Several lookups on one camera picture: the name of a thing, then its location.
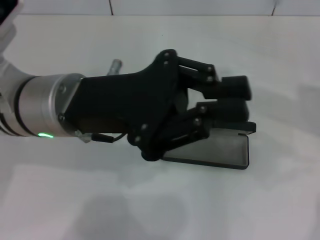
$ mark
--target metal cylinder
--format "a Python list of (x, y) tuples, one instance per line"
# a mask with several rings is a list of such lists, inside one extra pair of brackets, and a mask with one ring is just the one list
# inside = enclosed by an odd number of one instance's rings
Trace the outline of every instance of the metal cylinder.
[(107, 73), (107, 76), (118, 75), (121, 67), (122, 67), (122, 61), (120, 59), (114, 59), (112, 61), (109, 72)]
[(64, 112), (84, 77), (73, 73), (31, 79), (19, 96), (18, 114), (23, 127), (36, 136), (74, 137), (76, 129), (65, 121)]

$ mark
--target wire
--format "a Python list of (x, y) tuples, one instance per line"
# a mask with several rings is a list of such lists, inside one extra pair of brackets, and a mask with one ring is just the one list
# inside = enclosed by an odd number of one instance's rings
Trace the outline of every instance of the wire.
[(122, 139), (125, 135), (126, 135), (126, 133), (121, 133), (119, 136), (114, 138), (113, 142), (116, 142), (116, 141)]

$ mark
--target white surface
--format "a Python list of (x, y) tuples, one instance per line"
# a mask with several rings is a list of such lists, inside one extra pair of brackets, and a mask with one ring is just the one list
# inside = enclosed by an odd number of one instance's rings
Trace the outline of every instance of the white surface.
[(111, 0), (114, 15), (271, 15), (274, 0)]
[(279, 0), (275, 16), (320, 16), (318, 0)]
[[(247, 75), (250, 166), (146, 162), (126, 139), (0, 138), (0, 239), (320, 239), (320, 18), (20, 16), (35, 75), (145, 68), (163, 49)], [(192, 93), (193, 101), (201, 100)]]
[(24, 14), (111, 15), (109, 0), (24, 0)]

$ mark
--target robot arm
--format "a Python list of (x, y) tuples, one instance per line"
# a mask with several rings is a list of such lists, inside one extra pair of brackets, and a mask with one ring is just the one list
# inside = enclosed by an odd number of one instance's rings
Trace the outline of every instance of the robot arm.
[[(0, 6), (1, 52), (15, 35), (12, 20), (20, 3), (6, 0)], [(85, 77), (81, 74), (32, 76), (16, 69), (1, 57), (0, 127), (12, 136), (78, 137), (112, 143), (105, 133), (127, 134), (131, 145), (148, 161), (166, 151), (206, 139), (211, 128), (246, 125), (251, 99), (247, 77), (224, 77), (215, 67), (162, 51), (146, 69), (118, 75), (115, 61), (110, 74)], [(211, 102), (199, 102), (187, 110), (188, 89)]]

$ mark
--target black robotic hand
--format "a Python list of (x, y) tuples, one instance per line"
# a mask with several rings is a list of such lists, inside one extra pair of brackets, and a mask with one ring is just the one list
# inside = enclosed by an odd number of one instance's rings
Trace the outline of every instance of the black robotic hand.
[[(187, 110), (188, 88), (212, 102)], [(166, 151), (209, 137), (210, 129), (249, 118), (251, 91), (246, 76), (218, 80), (215, 67), (162, 51), (146, 69), (132, 74), (87, 77), (65, 112), (65, 119), (92, 139), (101, 133), (127, 134), (148, 161)]]

